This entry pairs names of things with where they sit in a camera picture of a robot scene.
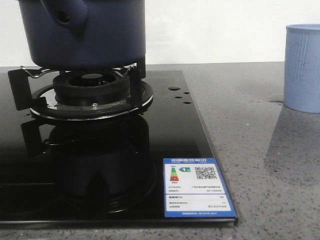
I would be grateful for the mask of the dark blue cooking pot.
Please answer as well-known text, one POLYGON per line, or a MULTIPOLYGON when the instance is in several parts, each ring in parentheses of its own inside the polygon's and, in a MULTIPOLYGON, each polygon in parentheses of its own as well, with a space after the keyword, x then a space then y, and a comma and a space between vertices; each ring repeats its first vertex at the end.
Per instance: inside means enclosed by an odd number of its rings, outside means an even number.
POLYGON ((127 66, 146 54, 143 0, 21 0, 32 61, 53 70, 127 66))

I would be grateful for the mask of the light blue ribbed cup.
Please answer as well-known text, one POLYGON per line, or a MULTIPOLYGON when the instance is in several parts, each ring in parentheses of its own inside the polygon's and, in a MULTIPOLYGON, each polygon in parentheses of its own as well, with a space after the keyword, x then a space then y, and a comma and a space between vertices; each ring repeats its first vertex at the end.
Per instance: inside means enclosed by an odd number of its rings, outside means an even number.
POLYGON ((284 104, 296 111, 320 112, 320 25, 286 26, 284 104))

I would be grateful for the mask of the black metal pot support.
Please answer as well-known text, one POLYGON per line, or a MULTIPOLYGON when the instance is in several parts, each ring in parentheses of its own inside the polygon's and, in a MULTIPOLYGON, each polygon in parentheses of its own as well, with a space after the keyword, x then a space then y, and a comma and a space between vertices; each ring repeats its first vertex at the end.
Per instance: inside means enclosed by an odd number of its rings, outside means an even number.
POLYGON ((29 79, 40 79, 51 73, 52 69, 27 69, 21 66, 19 69, 8 71, 9 83, 18 111, 29 109, 35 117, 51 121, 93 121, 111 119, 131 113, 143 113, 152 104, 153 89, 142 79, 146 76, 145 59, 128 66, 118 66, 95 70, 60 71, 47 85, 35 92, 31 92, 29 79), (66 105, 56 100, 53 80, 55 77, 68 72, 89 72, 111 70, 121 77, 129 78, 129 94, 117 101, 89 106, 66 105))

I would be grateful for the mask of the blue energy label sticker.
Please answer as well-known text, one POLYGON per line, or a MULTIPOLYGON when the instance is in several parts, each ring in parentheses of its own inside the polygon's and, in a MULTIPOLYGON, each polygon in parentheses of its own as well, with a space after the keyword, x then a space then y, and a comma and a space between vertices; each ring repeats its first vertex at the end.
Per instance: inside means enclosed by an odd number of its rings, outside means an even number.
POLYGON ((237 219, 213 157, 163 159, 163 183, 166 218, 237 219))

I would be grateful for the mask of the black glass gas stove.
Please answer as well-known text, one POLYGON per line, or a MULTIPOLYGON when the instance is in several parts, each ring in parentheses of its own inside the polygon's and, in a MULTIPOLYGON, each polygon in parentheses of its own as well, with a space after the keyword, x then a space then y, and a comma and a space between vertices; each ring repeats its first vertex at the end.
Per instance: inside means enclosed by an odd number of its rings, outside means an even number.
MULTIPOLYGON (((58 74, 30 78, 32 93, 58 74)), ((207 227, 236 220, 169 218, 165 158, 215 158, 180 71, 151 71, 146 112, 57 122, 16 110, 0 76, 0 226, 207 227)))

